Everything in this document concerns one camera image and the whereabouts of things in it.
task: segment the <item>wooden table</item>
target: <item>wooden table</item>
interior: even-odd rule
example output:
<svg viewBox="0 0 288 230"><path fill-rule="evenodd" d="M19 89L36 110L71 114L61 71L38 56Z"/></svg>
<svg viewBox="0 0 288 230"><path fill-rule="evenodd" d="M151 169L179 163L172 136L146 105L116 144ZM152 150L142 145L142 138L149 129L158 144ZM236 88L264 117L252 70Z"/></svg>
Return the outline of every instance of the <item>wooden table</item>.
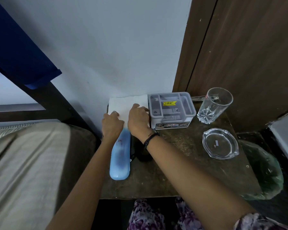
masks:
<svg viewBox="0 0 288 230"><path fill-rule="evenodd" d="M200 103L195 104L198 111ZM239 146L239 155L228 160L217 160L209 157L202 144L203 132L218 127L228 130L236 139L232 125L226 115L221 116L213 123L207 125L194 117L189 127L180 129L159 130L160 135L169 143L175 145L190 160L221 180L236 193L254 194L261 189L254 172ZM143 150L138 146L134 150ZM154 160L140 162L137 158L130 164L130 175L127 179L115 181L107 173L102 189L101 199L132 199L142 197L169 197L178 196L165 175Z"/></svg>

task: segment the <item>clear glass tumbler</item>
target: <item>clear glass tumbler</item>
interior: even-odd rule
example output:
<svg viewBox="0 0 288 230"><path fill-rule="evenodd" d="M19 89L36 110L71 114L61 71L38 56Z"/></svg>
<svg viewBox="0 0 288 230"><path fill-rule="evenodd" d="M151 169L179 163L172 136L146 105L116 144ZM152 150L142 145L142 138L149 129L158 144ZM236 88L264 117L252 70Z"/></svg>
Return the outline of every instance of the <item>clear glass tumbler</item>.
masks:
<svg viewBox="0 0 288 230"><path fill-rule="evenodd" d="M232 94L224 88L211 88L197 113L202 123L210 124L233 102Z"/></svg>

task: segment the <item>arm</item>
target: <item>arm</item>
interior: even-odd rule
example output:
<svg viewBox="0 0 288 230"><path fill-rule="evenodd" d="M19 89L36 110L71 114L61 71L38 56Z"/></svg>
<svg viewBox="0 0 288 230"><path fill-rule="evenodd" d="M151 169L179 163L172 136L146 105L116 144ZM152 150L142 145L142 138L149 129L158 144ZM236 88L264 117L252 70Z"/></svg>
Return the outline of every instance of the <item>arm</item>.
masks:
<svg viewBox="0 0 288 230"><path fill-rule="evenodd" d="M128 128L142 143L152 130L149 116L138 104L130 110ZM205 230L233 229L243 215L256 212L246 201L191 162L177 148L155 136L147 150L173 187L188 203Z"/></svg>
<svg viewBox="0 0 288 230"><path fill-rule="evenodd" d="M118 113L104 114L101 145L46 230L91 229L111 151L123 124L124 121L118 119Z"/></svg>

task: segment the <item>bracelet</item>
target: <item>bracelet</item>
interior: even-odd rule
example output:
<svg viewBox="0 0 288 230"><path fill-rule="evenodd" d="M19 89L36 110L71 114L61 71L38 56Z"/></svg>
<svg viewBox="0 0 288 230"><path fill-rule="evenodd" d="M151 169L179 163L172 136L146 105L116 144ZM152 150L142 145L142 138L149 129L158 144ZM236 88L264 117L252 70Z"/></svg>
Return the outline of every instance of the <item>bracelet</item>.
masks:
<svg viewBox="0 0 288 230"><path fill-rule="evenodd" d="M157 132L155 129L153 129L153 130L154 130L154 134L152 134L152 135L144 142L144 149L145 149L145 150L147 150L146 148L147 148L147 146L148 146L148 143L150 142L150 140L151 140L152 138L154 138L156 135L159 135L159 136L160 136L159 132Z"/></svg>

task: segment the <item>yellow price sticker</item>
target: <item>yellow price sticker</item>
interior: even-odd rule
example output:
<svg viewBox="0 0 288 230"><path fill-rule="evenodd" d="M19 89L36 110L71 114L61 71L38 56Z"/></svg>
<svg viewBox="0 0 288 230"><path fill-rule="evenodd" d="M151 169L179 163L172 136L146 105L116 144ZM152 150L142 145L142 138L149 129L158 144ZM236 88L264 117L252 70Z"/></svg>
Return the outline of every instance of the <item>yellow price sticker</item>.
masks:
<svg viewBox="0 0 288 230"><path fill-rule="evenodd" d="M176 106L177 101L172 101L172 102L163 102L164 106Z"/></svg>

